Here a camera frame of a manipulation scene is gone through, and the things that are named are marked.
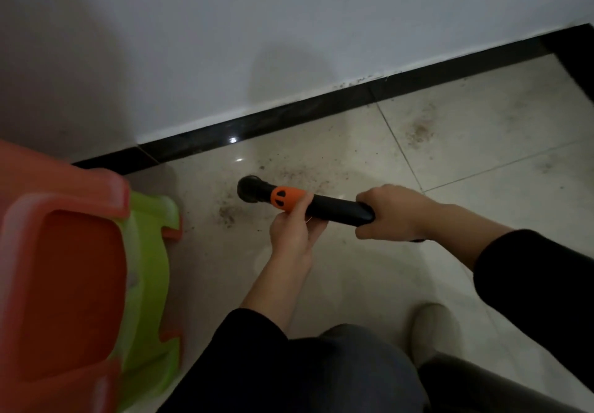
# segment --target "dark pants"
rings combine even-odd
[[[417,371],[364,327],[340,325],[292,340],[286,411],[579,412],[479,366],[439,354]]]

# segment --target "floor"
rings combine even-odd
[[[593,136],[594,105],[549,55],[129,175],[184,215],[165,318],[185,330],[184,369],[270,254],[277,210],[239,200],[242,176],[345,199],[400,184],[594,256]],[[331,224],[315,259],[291,337],[349,322],[406,348],[412,312],[438,301],[460,320],[468,360],[594,411],[594,394],[483,304],[469,271],[439,245],[358,241]]]

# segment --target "leg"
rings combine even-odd
[[[421,413],[427,395],[400,349],[340,325],[289,343],[287,411]]]
[[[459,358],[460,326],[443,305],[426,305],[411,334],[413,361],[436,411],[575,413],[580,410]]]

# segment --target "wall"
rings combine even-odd
[[[79,160],[592,14],[594,0],[0,0],[0,138]]]

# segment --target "beige shoe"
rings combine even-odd
[[[423,305],[415,315],[411,332],[412,361],[420,368],[441,352],[463,358],[460,323],[441,304]]]

